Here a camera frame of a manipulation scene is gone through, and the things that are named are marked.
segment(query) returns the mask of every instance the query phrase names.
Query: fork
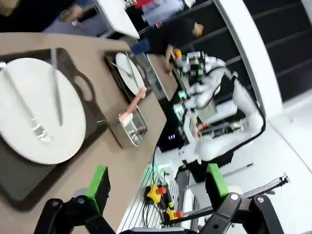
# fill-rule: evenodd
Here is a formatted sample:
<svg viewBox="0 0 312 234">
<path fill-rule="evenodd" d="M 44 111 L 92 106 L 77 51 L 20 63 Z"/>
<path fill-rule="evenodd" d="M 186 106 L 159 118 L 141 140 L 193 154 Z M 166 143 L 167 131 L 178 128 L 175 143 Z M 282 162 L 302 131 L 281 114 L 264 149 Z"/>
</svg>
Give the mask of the fork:
<svg viewBox="0 0 312 234">
<path fill-rule="evenodd" d="M 18 97 L 21 105 L 23 106 L 24 111 L 28 115 L 31 120 L 32 132 L 36 135 L 36 137 L 43 143 L 51 144 L 54 138 L 47 133 L 47 131 L 42 127 L 40 123 L 38 123 L 36 117 L 30 110 L 29 106 L 21 96 L 19 90 L 17 89 L 16 84 L 14 83 L 9 70 L 6 68 L 5 62 L 0 62 L 0 71 L 3 70 L 4 76 L 6 77 L 8 83 L 11 88 L 14 90 L 16 96 Z"/>
</svg>

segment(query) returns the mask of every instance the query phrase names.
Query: white round plate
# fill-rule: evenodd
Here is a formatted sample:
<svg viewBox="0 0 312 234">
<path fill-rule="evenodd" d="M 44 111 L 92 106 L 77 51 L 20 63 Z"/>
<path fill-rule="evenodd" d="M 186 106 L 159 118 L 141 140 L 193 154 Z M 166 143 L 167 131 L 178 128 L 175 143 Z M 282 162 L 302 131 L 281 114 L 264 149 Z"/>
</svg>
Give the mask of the white round plate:
<svg viewBox="0 0 312 234">
<path fill-rule="evenodd" d="M 116 54 L 116 65 L 118 67 L 122 68 L 122 69 L 118 68 L 118 71 L 120 73 L 121 78 L 123 79 L 123 81 L 125 82 L 127 87 L 130 89 L 130 91 L 134 95 L 137 95 L 139 93 L 140 89 L 145 86 L 145 84 L 144 84 L 144 81 L 143 81 L 143 78 L 142 78 L 140 72 L 138 71 L 137 67 L 134 65 L 134 63 L 131 60 L 130 60 L 130 64 L 131 64 L 131 67 L 132 67 L 132 70 L 133 70 L 133 73 L 135 75 L 136 82 L 137 82 L 139 88 L 137 87 L 135 80 L 133 78 L 128 77 L 127 73 L 125 72 L 125 71 L 127 71 L 129 74 L 131 74 L 131 69 L 128 65 L 127 56 L 123 53 L 117 53 Z"/>
<path fill-rule="evenodd" d="M 70 159 L 80 149 L 86 132 L 84 110 L 74 87 L 57 70 L 63 113 L 60 127 L 53 91 L 53 66 L 39 59 L 20 58 L 9 62 L 6 68 L 38 123 L 54 140 L 48 145 L 37 139 L 31 120 L 1 71 L 0 133 L 4 140 L 33 162 L 57 164 Z"/>
</svg>

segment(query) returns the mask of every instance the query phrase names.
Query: counter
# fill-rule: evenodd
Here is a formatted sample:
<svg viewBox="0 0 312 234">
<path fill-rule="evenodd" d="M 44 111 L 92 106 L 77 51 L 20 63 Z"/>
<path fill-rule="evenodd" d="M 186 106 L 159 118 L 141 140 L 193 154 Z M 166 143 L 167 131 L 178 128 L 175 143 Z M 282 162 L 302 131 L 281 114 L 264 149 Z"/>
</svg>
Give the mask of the counter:
<svg viewBox="0 0 312 234">
<path fill-rule="evenodd" d="M 1 54 L 51 47 L 65 48 L 78 70 L 84 73 L 94 85 L 98 105 L 109 122 L 126 108 L 126 101 L 102 60 L 104 50 L 129 50 L 126 43 L 108 39 L 37 33 L 0 34 L 0 41 Z M 149 126 L 149 131 L 140 147 L 122 149 L 111 131 L 107 130 L 32 211 L 18 212 L 12 209 L 0 195 L 0 233 L 32 233 L 45 202 L 53 197 L 68 201 L 74 191 L 88 187 L 99 164 L 108 166 L 111 191 L 104 217 L 116 231 L 128 204 L 140 187 L 142 174 L 166 122 L 166 117 L 154 94 L 146 97 L 139 104 L 139 108 Z M 125 190 L 128 192 L 127 195 L 121 192 Z M 79 227 L 75 228 L 74 233 L 87 233 L 87 231 L 84 227 Z"/>
</svg>

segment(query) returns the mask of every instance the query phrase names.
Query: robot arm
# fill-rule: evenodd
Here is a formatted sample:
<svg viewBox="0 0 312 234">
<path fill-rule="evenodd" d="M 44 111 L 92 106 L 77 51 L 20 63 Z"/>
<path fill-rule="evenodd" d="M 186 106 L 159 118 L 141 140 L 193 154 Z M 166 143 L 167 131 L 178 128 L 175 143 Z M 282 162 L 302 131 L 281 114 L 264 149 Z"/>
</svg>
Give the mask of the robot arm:
<svg viewBox="0 0 312 234">
<path fill-rule="evenodd" d="M 233 152 L 258 137 L 264 131 L 265 119 L 261 115 L 259 107 L 238 79 L 234 80 L 233 101 L 237 108 L 246 115 L 242 120 L 243 129 L 224 134 L 212 140 L 206 138 L 200 140 L 195 152 L 202 160 L 210 161 L 229 151 Z"/>
<path fill-rule="evenodd" d="M 164 180 L 162 175 L 165 172 L 167 182 L 175 178 L 184 161 L 191 163 L 197 160 L 201 164 L 202 160 L 210 161 L 224 154 L 232 153 L 253 141 L 265 130 L 265 118 L 256 102 L 237 79 L 238 74 L 231 73 L 225 66 L 222 66 L 219 59 L 206 59 L 206 61 L 210 62 L 211 70 L 206 71 L 206 76 L 202 78 L 203 84 L 196 83 L 189 89 L 188 94 L 193 94 L 193 96 L 184 104 L 186 111 L 202 109 L 207 106 L 218 92 L 222 78 L 227 77 L 234 83 L 233 102 L 246 117 L 240 122 L 242 127 L 233 133 L 214 138 L 213 136 L 204 136 L 180 149 L 157 154 L 155 163 L 162 168 L 161 172 L 158 172 L 159 176 Z"/>
</svg>

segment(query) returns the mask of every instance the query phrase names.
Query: cable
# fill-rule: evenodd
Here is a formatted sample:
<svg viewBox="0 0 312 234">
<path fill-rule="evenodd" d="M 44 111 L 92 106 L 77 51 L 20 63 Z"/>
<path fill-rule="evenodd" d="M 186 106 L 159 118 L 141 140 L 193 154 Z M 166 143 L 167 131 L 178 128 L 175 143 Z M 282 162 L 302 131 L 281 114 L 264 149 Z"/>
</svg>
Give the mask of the cable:
<svg viewBox="0 0 312 234">
<path fill-rule="evenodd" d="M 155 152 L 156 152 L 156 147 L 154 148 L 154 151 L 153 151 L 153 161 L 152 161 L 153 184 L 155 184 L 155 179 L 154 179 L 154 174 L 155 174 L 155 171 L 154 171 L 154 164 L 155 164 Z"/>
<path fill-rule="evenodd" d="M 163 222 L 163 216 L 161 214 L 161 210 L 160 210 L 159 206 L 156 206 L 155 204 L 145 203 L 143 205 L 143 209 L 142 209 L 142 222 L 143 222 L 143 226 L 145 228 L 148 228 L 148 214 L 149 214 L 149 212 L 151 210 L 151 206 L 153 206 L 156 209 L 157 213 L 160 216 L 161 222 Z"/>
</svg>

